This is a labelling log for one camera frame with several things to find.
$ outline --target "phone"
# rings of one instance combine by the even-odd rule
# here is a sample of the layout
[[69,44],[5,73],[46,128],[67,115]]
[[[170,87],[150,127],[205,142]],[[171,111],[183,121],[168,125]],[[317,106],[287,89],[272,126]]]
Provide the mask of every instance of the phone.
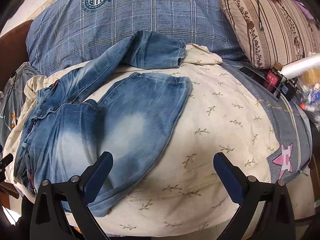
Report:
[[272,85],[265,77],[260,76],[255,73],[253,70],[247,67],[240,68],[240,71],[245,74],[245,77],[250,80],[252,83],[256,84],[263,90],[267,90],[271,96],[278,101],[280,98],[280,90]]

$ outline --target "star pattern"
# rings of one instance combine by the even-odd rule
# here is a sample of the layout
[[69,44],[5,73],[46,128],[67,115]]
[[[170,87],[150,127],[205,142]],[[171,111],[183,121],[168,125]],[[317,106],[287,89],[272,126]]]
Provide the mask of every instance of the star pattern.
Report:
[[13,114],[11,114],[11,118],[12,118],[12,122],[10,127],[14,128],[18,123],[18,117],[16,116],[16,112],[13,112]]
[[279,175],[279,179],[282,178],[285,171],[289,171],[292,173],[292,166],[290,162],[290,156],[292,152],[292,144],[288,146],[286,149],[283,145],[281,146],[281,155],[279,155],[277,158],[275,158],[272,162],[276,165],[281,166],[281,171]]

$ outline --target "blue bedding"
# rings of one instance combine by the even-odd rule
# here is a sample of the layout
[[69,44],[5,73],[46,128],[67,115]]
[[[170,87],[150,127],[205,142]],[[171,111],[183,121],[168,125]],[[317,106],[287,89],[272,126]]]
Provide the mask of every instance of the blue bedding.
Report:
[[137,30],[207,46],[223,59],[245,57],[217,0],[58,0],[31,24],[29,61],[49,76],[99,57]]

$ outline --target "red packaging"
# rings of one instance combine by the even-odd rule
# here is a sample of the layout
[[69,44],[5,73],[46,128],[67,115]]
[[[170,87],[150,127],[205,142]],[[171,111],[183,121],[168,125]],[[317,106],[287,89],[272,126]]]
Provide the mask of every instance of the red packaging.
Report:
[[274,93],[276,91],[276,87],[279,85],[281,81],[280,76],[277,75],[277,72],[275,70],[270,69],[266,79],[268,80],[268,82],[266,81],[264,83],[264,87],[268,89],[268,91],[270,91],[271,93]]

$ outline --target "blue gripper pad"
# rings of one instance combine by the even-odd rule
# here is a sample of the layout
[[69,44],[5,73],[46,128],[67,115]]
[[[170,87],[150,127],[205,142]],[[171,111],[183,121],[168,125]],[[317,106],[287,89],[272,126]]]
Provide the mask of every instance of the blue gripper pad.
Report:
[[233,166],[223,153],[214,155],[213,167],[231,200],[241,205],[244,200],[244,192],[247,184],[245,175],[238,167]]
[[84,200],[85,202],[92,203],[103,183],[106,181],[111,169],[113,166],[113,157],[109,152],[103,152],[103,154],[98,158],[93,166],[89,166],[93,169],[91,177],[87,180],[87,183],[84,185]]

